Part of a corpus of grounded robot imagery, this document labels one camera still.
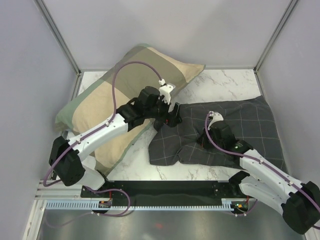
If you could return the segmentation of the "green beige patchwork pillow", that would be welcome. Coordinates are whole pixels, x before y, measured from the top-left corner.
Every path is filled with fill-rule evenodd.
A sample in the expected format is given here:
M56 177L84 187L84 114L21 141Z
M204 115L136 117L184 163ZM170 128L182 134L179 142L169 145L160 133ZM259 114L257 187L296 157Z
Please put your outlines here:
M175 85L174 97L204 69L203 64L178 61L148 44L136 45L58 112L54 128L82 134L110 117L115 108L138 97L145 87L159 89L160 79Z

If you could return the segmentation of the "dark grey plaid pillowcase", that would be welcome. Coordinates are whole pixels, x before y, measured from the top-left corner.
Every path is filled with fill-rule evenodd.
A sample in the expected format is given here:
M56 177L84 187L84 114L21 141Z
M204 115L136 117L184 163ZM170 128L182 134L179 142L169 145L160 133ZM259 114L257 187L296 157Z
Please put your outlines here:
M241 101L182 104L182 122L176 127L156 127L148 146L149 163L155 166L200 164L239 169L236 142L246 142L265 159L287 172L281 142L270 106L263 96Z

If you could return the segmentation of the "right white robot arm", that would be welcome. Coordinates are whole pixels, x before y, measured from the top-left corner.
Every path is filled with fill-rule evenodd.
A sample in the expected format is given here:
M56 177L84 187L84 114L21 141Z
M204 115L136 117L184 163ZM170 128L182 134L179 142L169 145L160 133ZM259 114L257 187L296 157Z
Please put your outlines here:
M210 117L198 139L204 149L222 153L245 172L232 181L228 191L233 197L249 195L277 211L298 234L317 228L320 221L320 188L309 181L288 175L264 158L244 140L236 139L224 120Z

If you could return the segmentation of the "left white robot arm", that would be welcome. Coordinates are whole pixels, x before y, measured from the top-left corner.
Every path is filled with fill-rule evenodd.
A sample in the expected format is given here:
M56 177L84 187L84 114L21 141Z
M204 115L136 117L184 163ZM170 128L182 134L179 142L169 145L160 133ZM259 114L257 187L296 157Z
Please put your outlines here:
M180 124L180 106L175 104L173 110L169 110L174 89L174 85L166 83L159 89L147 86L138 97L120 106L113 115L90 130L70 139L57 137L52 144L49 170L66 187L80 184L89 187L98 197L105 197L110 186L104 176L84 166L82 161L103 144L141 126L147 119L155 119L169 127Z

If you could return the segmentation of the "left aluminium frame post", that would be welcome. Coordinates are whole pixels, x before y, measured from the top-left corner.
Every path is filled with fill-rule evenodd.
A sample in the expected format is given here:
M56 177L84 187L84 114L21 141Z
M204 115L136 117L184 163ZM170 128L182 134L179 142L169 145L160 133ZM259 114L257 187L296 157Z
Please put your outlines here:
M78 64L76 63L76 60L73 57L69 47L67 46L67 44L66 44L58 26L57 26L57 24L55 23L45 1L44 0L34 0L34 3L38 7L43 18L45 19L50 31L52 32L55 40L57 41L58 45L60 46L61 50L63 51L65 57L67 58L68 62L70 63L75 74L77 76L79 76L81 74L81 70L80 70Z

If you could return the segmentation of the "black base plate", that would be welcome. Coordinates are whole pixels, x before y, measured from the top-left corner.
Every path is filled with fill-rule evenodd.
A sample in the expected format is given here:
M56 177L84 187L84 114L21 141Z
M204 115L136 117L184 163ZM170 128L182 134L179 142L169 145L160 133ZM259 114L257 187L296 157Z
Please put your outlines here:
M187 207L218 206L222 199L245 200L247 196L235 183L215 180L124 180L105 183L100 190L111 193L93 193L82 188L82 198L109 198L114 207L127 206L127 197L114 189L125 191L132 207Z

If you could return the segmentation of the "aluminium frame post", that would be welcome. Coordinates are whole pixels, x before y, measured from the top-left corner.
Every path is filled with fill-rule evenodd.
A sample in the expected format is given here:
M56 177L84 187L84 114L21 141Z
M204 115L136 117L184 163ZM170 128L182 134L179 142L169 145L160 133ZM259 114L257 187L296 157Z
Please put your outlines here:
M81 70L80 70L78 64L76 63L76 60L73 57L69 47L67 46L67 44L66 44L58 26L57 26L57 24L55 23L45 1L44 0L34 0L34 3L38 7L43 18L45 19L50 31L52 32L55 40L57 41L58 45L60 46L61 50L63 51L65 57L67 58L68 62L70 63L75 74L77 76L79 76L81 74Z
M289 4L285 8L279 22L277 23L274 31L271 34L271 37L269 38L265 48L263 49L255 67L253 68L253 72L255 74L257 74L258 71L260 70L260 68L262 67L266 57L268 56L273 45L275 44L276 40L278 39L278 37L281 34L282 30L284 29L285 25L289 21L289 18L291 17L292 13L294 12L294 10L297 7L299 2L300 2L299 0L290 0L289 1Z

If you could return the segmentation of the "right aluminium frame post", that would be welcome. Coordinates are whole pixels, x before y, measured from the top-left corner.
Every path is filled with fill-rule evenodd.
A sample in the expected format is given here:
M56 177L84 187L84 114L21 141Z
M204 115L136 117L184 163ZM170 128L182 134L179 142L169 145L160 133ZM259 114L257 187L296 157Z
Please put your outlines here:
M282 30L284 29L285 25L289 21L289 18L291 17L292 13L294 12L294 10L297 7L299 2L300 2L299 0L290 0L289 1L289 4L285 8L279 22L277 23L274 31L271 34L271 37L269 38L265 48L263 49L255 67L253 68L253 72L255 74L257 74L258 71L260 70L260 68L262 67L266 57L268 56L273 45L275 44L276 40L278 39L278 37L281 34Z

